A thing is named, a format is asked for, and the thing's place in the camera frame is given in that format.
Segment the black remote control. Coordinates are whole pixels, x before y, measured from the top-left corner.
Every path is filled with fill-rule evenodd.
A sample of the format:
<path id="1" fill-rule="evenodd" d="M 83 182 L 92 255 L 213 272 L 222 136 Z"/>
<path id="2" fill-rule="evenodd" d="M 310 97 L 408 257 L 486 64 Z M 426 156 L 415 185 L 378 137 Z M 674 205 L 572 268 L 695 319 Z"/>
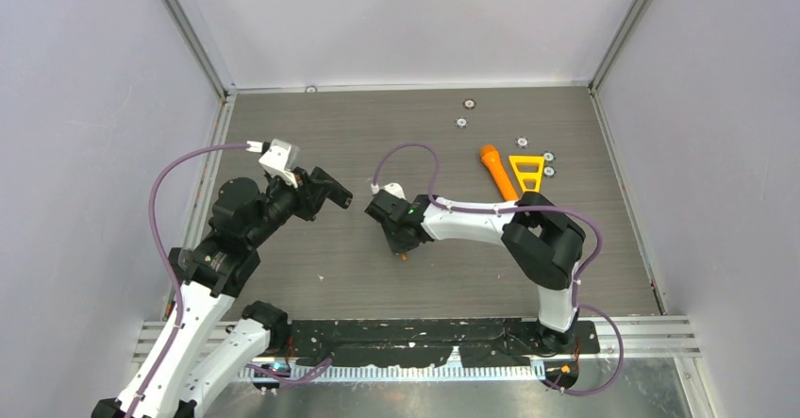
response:
<path id="1" fill-rule="evenodd" d="M 314 194 L 320 202 L 327 199 L 341 209 L 350 207 L 353 194 L 324 169 L 315 167 L 309 178 L 314 188 Z"/>

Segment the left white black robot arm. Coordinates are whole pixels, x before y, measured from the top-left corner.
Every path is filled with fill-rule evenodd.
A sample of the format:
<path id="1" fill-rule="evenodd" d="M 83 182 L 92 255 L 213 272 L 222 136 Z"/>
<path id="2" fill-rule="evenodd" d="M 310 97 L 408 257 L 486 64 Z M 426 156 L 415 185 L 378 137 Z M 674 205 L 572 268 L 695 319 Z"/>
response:
<path id="1" fill-rule="evenodd" d="M 256 301 L 206 357 L 217 324 L 260 264 L 259 247 L 292 217 L 315 220 L 325 201 L 342 209 L 353 194 L 316 167 L 292 171 L 295 184 L 271 176 L 266 189 L 239 177 L 224 184 L 212 206 L 209 234 L 193 249 L 175 248 L 168 261 L 179 281 L 175 307 L 131 382 L 102 399 L 94 417 L 202 417 L 255 357 L 276 356 L 292 333 L 286 311 Z"/>

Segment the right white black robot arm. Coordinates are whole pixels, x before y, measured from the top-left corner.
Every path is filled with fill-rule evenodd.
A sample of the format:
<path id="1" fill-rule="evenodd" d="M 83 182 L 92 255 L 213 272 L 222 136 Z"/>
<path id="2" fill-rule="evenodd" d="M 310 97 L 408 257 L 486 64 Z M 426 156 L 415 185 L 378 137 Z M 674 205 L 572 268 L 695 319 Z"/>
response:
<path id="1" fill-rule="evenodd" d="M 537 287 L 542 346 L 557 353 L 575 341 L 574 279 L 586 233 L 544 195 L 526 192 L 517 201 L 467 203 L 420 194 L 408 201 L 381 189 L 365 213 L 381 226 L 394 254 L 446 240 L 504 247 Z"/>

